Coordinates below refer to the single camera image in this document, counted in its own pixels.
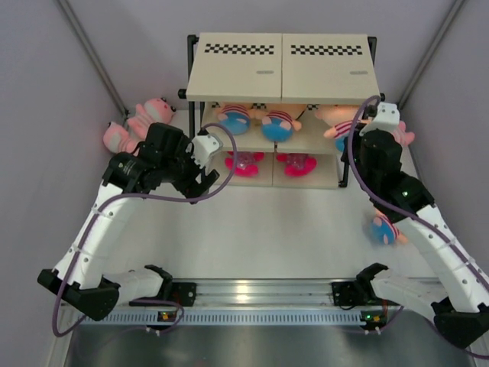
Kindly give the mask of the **boy doll black hair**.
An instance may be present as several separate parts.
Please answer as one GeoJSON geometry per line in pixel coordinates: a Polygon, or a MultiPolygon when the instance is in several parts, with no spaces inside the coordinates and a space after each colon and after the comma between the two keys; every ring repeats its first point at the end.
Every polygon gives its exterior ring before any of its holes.
{"type": "Polygon", "coordinates": [[[328,128],[323,136],[334,141],[335,147],[339,152],[345,149],[345,139],[351,129],[351,124],[358,106],[351,105],[320,105],[314,112],[315,117],[324,121],[328,128]]]}

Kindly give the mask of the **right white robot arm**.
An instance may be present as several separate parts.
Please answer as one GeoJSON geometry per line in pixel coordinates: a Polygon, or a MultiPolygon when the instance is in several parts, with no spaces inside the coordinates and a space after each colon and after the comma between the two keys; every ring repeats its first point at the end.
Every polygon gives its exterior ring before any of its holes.
{"type": "Polygon", "coordinates": [[[440,281],[430,287],[375,263],[358,276],[367,304],[391,300],[432,321],[453,346],[464,349],[488,331],[488,276],[447,226],[432,194],[401,170],[401,146],[379,129],[348,136],[352,173],[374,207],[416,246],[440,281]]]}

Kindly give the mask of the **boy doll blue pants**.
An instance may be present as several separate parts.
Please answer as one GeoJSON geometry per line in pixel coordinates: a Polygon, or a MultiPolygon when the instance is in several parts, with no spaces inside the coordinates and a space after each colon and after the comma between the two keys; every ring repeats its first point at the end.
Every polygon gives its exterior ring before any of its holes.
{"type": "Polygon", "coordinates": [[[220,124],[233,135],[243,135],[251,127],[251,120],[258,117],[258,109],[252,103],[224,102],[215,109],[220,124]]]}
{"type": "Polygon", "coordinates": [[[266,139],[284,142],[302,128],[299,118],[306,107],[306,104],[267,104],[265,109],[257,110],[254,117],[261,122],[261,131],[266,139]]]}

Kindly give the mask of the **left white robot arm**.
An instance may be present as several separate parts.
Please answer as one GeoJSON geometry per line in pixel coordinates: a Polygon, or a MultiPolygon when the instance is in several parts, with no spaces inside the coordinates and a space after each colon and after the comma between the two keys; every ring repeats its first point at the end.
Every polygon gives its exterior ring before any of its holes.
{"type": "Polygon", "coordinates": [[[107,317],[119,304],[141,298],[167,304],[173,295],[173,278],[167,271],[146,265],[138,271],[106,274],[105,264],[133,212],[161,184],[171,184],[182,194],[183,203],[204,197],[219,178],[217,171],[204,170],[221,149],[220,139],[205,129],[189,138],[171,125],[151,125],[132,152],[110,159],[74,243],[54,268],[41,271],[38,283],[58,302],[67,302],[94,321],[107,317]]]}

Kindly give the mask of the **boy doll bald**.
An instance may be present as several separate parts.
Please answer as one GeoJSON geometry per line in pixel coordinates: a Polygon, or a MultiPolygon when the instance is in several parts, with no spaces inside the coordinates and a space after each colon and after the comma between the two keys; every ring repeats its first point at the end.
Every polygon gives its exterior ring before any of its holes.
{"type": "Polygon", "coordinates": [[[370,227],[375,239],[385,245],[408,243],[408,238],[378,209],[374,211],[370,227]]]}

